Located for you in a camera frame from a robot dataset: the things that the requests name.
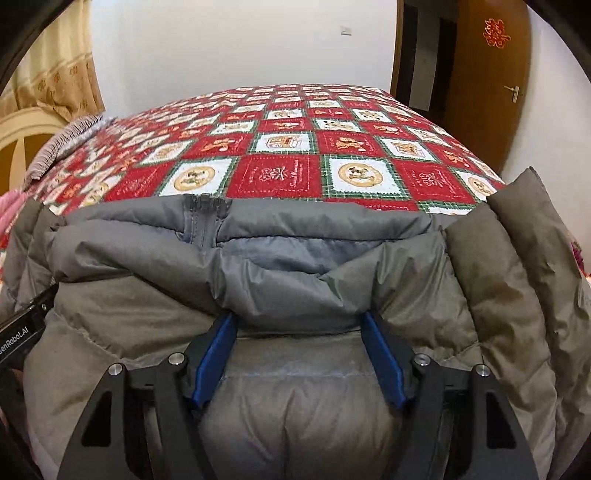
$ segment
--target jacket sleeve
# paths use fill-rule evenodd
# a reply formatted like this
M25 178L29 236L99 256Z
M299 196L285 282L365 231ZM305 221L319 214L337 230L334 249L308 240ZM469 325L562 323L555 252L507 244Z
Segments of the jacket sleeve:
M53 283L47 267L44 233L64 225L63 217L36 200L28 200L14 225L4 262L0 326Z

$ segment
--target bed pillow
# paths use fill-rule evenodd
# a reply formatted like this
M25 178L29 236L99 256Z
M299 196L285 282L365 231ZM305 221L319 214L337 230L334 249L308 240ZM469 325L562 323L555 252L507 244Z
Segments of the bed pillow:
M40 180L56 161L57 152L71 139L86 132L90 127L103 119L102 115L86 115L77 118L56 133L37 152L25 174L23 189L26 189L33 180Z
M105 127L108 127L111 123L115 121L114 116L110 116L107 118L103 118L99 120L97 123L92 125L86 132L81 133L77 137L74 137L68 140L57 152L56 161L61 160L62 158L66 158L70 155L74 150L79 148L84 143L88 142L92 137L94 137L99 130L102 130Z

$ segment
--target wooden headboard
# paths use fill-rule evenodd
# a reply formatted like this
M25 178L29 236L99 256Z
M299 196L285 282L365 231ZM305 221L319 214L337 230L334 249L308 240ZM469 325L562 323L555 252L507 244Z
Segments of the wooden headboard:
M22 185L43 144L66 125L56 113L25 108L0 120L0 195Z

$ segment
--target red and white checkered quilt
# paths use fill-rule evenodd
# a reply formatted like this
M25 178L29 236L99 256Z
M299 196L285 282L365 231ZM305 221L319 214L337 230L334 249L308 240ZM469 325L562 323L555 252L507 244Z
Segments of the red and white checkered quilt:
M58 214L179 193L462 214L501 186L445 130L383 90L276 85L201 95L117 120L56 164L32 193Z

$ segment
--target white wall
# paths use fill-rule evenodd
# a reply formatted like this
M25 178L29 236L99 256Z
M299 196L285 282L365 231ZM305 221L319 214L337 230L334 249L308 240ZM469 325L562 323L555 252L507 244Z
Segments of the white wall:
M119 116L249 85L389 91L396 14L395 0L93 0L100 91Z
M532 56L522 118L502 177L536 169L591 265L591 83L558 34L530 10Z

